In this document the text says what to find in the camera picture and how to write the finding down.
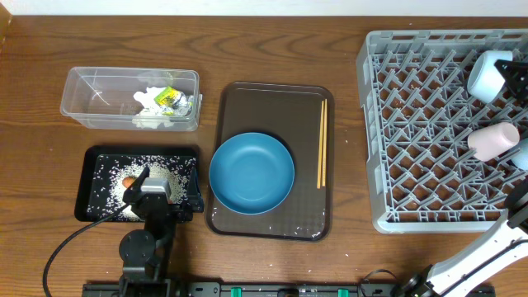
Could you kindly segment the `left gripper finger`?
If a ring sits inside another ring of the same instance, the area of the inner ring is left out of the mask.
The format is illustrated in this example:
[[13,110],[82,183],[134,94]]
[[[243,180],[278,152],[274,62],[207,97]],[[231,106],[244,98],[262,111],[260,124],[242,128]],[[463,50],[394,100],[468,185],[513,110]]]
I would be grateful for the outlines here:
[[187,186],[187,199],[192,205],[202,205],[203,198],[198,185],[198,173],[196,167],[191,169],[191,175]]
[[141,194],[140,187],[144,179],[149,177],[149,173],[150,173],[149,168],[145,167],[143,171],[139,174],[139,176],[136,177],[135,182],[129,188],[125,189],[123,198],[124,199],[138,199]]

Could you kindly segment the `orange carrot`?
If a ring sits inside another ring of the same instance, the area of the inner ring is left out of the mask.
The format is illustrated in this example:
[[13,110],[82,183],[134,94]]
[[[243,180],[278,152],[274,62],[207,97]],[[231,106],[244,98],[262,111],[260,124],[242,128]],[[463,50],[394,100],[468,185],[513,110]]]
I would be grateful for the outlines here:
[[125,188],[129,188],[135,182],[135,180],[135,177],[126,177],[123,179],[122,184]]

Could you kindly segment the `light blue cup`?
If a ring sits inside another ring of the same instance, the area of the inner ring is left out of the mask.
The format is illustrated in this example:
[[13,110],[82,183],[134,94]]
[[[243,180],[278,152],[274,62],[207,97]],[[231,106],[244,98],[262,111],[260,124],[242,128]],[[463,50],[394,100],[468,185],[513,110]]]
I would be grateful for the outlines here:
[[513,53],[504,50],[487,50],[475,62],[467,80],[468,93],[483,102],[491,103],[501,91],[505,79],[494,64],[498,60],[513,60]]

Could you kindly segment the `pile of white rice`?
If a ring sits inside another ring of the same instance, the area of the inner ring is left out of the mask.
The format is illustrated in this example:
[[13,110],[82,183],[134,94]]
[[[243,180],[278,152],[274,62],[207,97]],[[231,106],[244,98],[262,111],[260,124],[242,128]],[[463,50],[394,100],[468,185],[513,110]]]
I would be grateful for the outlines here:
[[191,170],[196,165],[194,157],[163,155],[102,154],[97,157],[90,185],[86,214],[90,220],[112,214],[125,202],[124,179],[136,178],[147,167],[153,178],[163,178],[170,186],[172,204],[185,199]]

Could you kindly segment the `dark blue plate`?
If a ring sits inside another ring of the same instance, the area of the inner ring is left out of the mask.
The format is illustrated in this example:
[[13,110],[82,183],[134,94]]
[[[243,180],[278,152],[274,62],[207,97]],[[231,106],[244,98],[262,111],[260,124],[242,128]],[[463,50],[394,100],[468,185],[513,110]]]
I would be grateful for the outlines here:
[[227,209],[260,215],[278,207],[290,194],[295,163],[280,140],[263,133],[242,133],[215,151],[209,179],[215,198]]

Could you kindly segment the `white cup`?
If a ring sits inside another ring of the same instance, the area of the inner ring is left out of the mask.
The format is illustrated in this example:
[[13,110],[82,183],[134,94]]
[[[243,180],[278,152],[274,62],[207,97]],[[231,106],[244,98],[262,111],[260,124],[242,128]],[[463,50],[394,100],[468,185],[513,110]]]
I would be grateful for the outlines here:
[[474,157],[483,162],[505,153],[519,141],[518,129],[507,122],[475,130],[468,136],[468,146],[475,152]]

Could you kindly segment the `white tissue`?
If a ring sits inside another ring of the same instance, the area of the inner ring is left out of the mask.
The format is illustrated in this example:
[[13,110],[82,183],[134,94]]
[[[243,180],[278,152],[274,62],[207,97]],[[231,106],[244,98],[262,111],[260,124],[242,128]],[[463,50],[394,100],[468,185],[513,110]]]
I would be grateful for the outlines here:
[[151,109],[143,109],[139,114],[135,115],[132,122],[139,129],[157,129],[160,125],[165,128],[174,126],[171,121],[171,113],[168,115],[162,111],[155,111]]
[[164,90],[164,87],[147,87],[146,92],[136,92],[133,95],[133,98],[143,106],[139,112],[140,115],[161,116],[163,114],[163,109],[155,101],[155,98]]

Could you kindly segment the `yellow silver snack wrapper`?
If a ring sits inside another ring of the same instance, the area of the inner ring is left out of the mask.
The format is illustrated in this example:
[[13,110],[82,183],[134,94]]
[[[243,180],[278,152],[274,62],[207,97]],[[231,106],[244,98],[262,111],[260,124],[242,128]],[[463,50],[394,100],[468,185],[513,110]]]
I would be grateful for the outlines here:
[[188,116],[193,107],[193,96],[172,87],[165,87],[155,98],[159,112],[163,116]]

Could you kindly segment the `wooden chopstick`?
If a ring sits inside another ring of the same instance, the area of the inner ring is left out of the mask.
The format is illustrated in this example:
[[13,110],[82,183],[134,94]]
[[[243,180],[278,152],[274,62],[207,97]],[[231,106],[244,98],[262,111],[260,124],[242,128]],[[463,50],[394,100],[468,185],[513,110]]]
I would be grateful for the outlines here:
[[320,123],[319,123],[319,138],[318,138],[318,175],[317,175],[317,189],[321,188],[322,179],[322,162],[323,162],[323,122],[324,122],[324,100],[321,101]]
[[324,100],[323,119],[323,164],[322,164],[322,187],[326,186],[327,177],[327,139],[328,139],[328,100]]

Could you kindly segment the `light blue bowl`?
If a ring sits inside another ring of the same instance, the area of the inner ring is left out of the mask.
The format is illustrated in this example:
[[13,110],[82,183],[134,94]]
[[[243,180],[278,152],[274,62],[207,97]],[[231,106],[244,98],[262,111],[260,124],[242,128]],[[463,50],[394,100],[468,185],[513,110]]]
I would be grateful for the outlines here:
[[514,148],[511,162],[521,170],[528,170],[528,139],[521,140]]

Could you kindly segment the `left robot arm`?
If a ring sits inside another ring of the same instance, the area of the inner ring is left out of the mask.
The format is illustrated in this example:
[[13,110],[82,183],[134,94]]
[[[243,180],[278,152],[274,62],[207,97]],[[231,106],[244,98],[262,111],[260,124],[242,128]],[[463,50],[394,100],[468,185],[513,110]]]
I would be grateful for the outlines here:
[[123,201],[144,221],[142,229],[126,234],[120,242],[123,260],[119,296],[178,296],[178,280],[167,276],[167,267],[178,224],[190,222],[193,214],[204,211],[197,185],[196,170],[191,170],[186,198],[170,202],[170,185],[164,178],[149,175],[146,167],[125,190]]

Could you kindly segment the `black waste tray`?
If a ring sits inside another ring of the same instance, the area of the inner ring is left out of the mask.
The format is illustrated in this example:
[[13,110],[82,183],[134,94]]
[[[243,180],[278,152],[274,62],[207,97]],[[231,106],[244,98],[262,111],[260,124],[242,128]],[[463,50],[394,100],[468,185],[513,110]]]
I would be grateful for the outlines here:
[[172,146],[147,146],[147,145],[98,145],[89,148],[84,157],[82,175],[79,182],[78,196],[75,205],[75,217],[79,221],[91,222],[87,217],[87,203],[90,191],[88,179],[93,176],[97,157],[102,154],[119,155],[163,155],[194,157],[196,159],[196,169],[198,169],[198,153],[192,147],[172,147]]

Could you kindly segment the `grey dishwasher rack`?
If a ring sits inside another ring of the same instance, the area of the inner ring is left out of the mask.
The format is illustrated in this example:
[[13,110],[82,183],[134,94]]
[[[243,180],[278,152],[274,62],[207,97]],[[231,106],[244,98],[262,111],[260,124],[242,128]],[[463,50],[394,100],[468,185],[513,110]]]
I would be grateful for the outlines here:
[[481,162],[468,136],[501,122],[527,134],[527,110],[507,90],[482,103],[466,89],[478,57],[527,59],[524,29],[372,31],[357,56],[372,223],[381,233],[477,233],[526,178],[513,152]]

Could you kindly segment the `clear plastic bin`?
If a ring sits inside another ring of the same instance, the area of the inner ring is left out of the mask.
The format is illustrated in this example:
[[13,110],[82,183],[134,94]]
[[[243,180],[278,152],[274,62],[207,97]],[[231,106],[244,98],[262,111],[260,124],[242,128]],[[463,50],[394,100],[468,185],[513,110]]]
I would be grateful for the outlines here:
[[194,131],[198,128],[202,95],[194,70],[168,68],[74,67],[67,76],[60,111],[91,129],[139,129],[132,122],[143,109],[133,95],[147,87],[172,87],[194,97],[191,113],[171,116],[174,126],[158,131]]

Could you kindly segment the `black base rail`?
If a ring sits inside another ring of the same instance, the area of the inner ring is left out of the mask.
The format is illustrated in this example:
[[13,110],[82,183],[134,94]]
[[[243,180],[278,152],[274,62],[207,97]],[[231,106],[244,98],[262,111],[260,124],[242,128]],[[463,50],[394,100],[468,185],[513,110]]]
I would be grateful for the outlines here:
[[362,285],[221,285],[216,282],[194,282],[183,285],[169,285],[165,290],[152,285],[126,290],[126,296],[176,296],[176,297],[361,297],[390,296],[394,291],[391,284]]

